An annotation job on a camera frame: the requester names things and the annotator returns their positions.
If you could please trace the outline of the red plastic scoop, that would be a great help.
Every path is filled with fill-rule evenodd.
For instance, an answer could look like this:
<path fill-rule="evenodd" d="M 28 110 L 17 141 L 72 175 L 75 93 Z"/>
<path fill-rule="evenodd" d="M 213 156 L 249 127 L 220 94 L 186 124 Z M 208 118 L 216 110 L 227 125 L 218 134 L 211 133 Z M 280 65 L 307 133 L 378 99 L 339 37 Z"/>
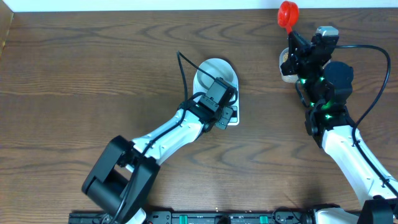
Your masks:
<path fill-rule="evenodd" d="M 277 13 L 278 25 L 285 29 L 288 34 L 293 31 L 293 26 L 297 23 L 299 18 L 299 8 L 296 3 L 292 1 L 284 1 Z"/>

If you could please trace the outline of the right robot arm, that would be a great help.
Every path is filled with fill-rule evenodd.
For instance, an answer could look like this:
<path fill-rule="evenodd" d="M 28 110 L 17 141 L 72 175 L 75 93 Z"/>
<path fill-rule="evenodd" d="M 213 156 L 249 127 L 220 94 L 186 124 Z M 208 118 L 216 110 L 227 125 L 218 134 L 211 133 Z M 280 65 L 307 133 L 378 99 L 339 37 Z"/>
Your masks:
<path fill-rule="evenodd" d="M 311 41 L 298 32 L 288 33 L 289 54 L 280 65 L 283 76 L 295 75 L 295 89 L 306 107 L 308 135 L 338 165 L 353 188 L 359 215 L 338 205 L 318 205 L 300 217 L 301 223 L 393 223 L 397 220 L 397 180 L 365 144 L 349 115 L 346 101 L 353 92 L 353 67 L 333 61 L 339 48 L 338 31 L 319 27 Z"/>

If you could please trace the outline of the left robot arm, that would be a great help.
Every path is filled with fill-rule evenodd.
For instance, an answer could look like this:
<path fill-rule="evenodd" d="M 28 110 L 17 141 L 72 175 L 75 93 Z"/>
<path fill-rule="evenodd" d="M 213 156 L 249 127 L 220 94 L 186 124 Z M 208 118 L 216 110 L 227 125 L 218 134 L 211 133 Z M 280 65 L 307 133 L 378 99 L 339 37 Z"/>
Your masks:
<path fill-rule="evenodd" d="M 111 223 L 144 223 L 143 207 L 161 164 L 212 127 L 226 129 L 237 99 L 237 85 L 216 78 L 207 92 L 186 96 L 176 114 L 153 132 L 130 141 L 116 136 L 88 174 L 82 192 Z"/>

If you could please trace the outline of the light grey bowl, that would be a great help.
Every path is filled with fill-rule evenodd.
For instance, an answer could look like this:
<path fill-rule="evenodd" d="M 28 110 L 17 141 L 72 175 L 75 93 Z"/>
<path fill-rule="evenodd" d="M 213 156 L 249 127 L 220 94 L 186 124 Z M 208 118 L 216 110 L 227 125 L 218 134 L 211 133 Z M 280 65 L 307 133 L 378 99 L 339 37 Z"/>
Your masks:
<path fill-rule="evenodd" d="M 205 60 L 200 69 L 209 73 L 214 78 L 222 78 L 233 86 L 238 86 L 238 77 L 232 66 L 220 58 L 210 58 Z M 207 92 L 213 83 L 213 79 L 200 70 L 197 70 L 193 79 L 193 92 Z"/>

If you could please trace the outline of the white digital kitchen scale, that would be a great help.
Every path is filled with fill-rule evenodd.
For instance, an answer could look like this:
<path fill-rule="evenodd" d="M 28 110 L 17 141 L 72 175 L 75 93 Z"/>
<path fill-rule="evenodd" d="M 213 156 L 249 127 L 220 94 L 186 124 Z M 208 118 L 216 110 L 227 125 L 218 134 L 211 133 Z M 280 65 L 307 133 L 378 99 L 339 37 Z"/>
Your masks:
<path fill-rule="evenodd" d="M 216 126 L 226 129 L 227 126 L 239 124 L 239 81 L 232 65 L 221 58 L 210 58 L 197 68 L 193 79 L 193 94 L 205 94 L 211 88 L 214 80 L 225 84 L 231 92 L 229 102 L 223 108 L 223 114 Z"/>

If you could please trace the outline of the pile of soybeans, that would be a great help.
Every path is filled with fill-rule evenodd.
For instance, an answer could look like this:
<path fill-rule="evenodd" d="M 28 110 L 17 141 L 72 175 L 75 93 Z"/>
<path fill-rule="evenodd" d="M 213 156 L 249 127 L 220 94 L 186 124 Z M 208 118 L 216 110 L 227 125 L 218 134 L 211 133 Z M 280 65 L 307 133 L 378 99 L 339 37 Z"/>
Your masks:
<path fill-rule="evenodd" d="M 286 48 L 286 49 L 284 49 L 284 50 L 280 53 L 280 56 L 279 56 L 279 70 L 280 70 L 280 74 L 281 74 L 282 77 L 283 77 L 284 75 L 283 75 L 283 72 L 282 72 L 282 69 L 281 69 L 280 66 L 281 66 L 284 62 L 287 61 L 288 57 L 289 57 L 289 49 Z"/>

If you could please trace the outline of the clear plastic container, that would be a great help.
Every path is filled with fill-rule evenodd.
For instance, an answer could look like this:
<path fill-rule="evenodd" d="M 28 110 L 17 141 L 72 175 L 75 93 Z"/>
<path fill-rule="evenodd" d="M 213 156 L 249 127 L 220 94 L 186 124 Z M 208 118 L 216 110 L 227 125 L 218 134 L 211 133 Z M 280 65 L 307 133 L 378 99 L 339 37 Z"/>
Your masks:
<path fill-rule="evenodd" d="M 299 79 L 297 74 L 289 75 L 288 72 L 286 72 L 286 70 L 284 68 L 281 67 L 281 69 L 282 69 L 282 72 L 283 72 L 283 75 L 284 75 L 283 77 L 282 76 L 281 77 L 282 77 L 282 80 L 284 82 L 286 82 L 286 83 L 295 83 Z"/>

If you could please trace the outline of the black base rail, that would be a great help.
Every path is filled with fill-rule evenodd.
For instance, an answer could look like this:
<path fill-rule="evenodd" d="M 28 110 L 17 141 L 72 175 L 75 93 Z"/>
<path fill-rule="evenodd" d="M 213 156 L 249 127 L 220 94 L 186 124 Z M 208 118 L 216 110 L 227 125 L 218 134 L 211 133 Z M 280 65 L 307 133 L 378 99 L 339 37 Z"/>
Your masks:
<path fill-rule="evenodd" d="M 153 211 L 146 215 L 143 224 L 299 224 L 315 223 L 308 213 L 291 212 L 288 209 L 266 213 L 177 213 Z"/>

